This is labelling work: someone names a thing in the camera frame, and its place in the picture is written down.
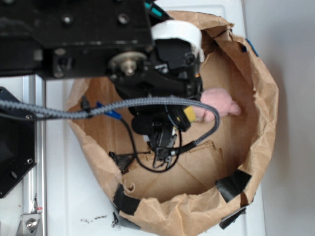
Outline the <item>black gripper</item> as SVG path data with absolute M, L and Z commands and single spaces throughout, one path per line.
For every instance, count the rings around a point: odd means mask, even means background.
M 202 93 L 200 57 L 180 39 L 156 40 L 150 53 L 128 51 L 111 56 L 108 77 L 122 99 L 179 97 L 198 100 Z M 187 131 L 190 122 L 184 105 L 130 107 L 134 132 L 149 138 L 156 157 L 176 155 L 173 129 Z

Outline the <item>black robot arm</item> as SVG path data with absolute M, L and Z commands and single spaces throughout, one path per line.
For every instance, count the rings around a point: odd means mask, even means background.
M 140 132 L 160 157 L 175 148 L 172 128 L 189 128 L 180 107 L 197 105 L 201 32 L 152 0 L 3 0 L 0 74 L 43 79 L 106 76 L 122 98 L 104 111 L 133 107 L 151 121 Z

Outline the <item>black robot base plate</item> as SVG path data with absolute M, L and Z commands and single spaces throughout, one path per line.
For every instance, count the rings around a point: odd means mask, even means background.
M 0 108 L 0 197 L 8 193 L 36 164 L 35 115 L 26 110 Z

